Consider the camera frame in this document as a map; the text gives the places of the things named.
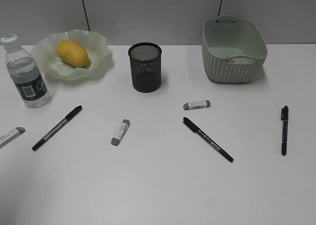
wavy glass bowl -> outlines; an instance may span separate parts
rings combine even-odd
[[[57,46],[63,40],[73,40],[87,51],[89,61],[84,67],[73,67],[58,57]],[[107,46],[107,39],[97,32],[83,30],[52,34],[34,46],[31,56],[35,59],[40,70],[67,82],[89,78],[93,74],[97,74],[98,70],[113,65],[112,53]]]

light green plastic basket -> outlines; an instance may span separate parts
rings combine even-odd
[[[267,54],[266,45],[251,21],[230,15],[204,21],[202,56],[210,80],[251,82]]]

yellow mango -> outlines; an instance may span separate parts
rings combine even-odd
[[[71,40],[60,42],[57,46],[57,54],[61,60],[78,68],[86,65],[89,60],[85,49]]]

water bottle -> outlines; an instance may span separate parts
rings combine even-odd
[[[21,47],[16,35],[1,38],[7,70],[24,103],[32,108],[45,105],[50,96],[35,60]]]

pen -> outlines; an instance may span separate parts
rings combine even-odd
[[[188,126],[190,130],[194,133],[197,133],[201,136],[208,144],[210,144],[216,151],[218,151],[223,157],[225,157],[228,161],[233,162],[233,158],[222,149],[216,142],[214,142],[209,136],[207,136],[198,126],[196,126],[191,120],[187,117],[183,118],[183,123]]]
[[[58,123],[51,131],[48,132],[40,141],[38,141],[33,147],[32,150],[38,150],[44,143],[46,143],[55,133],[57,133],[65,124],[67,124],[73,117],[75,117],[82,110],[82,106],[77,106],[73,109],[66,117]]]
[[[284,106],[281,111],[282,120],[282,155],[286,155],[286,145],[287,145],[287,121],[288,121],[288,107]]]

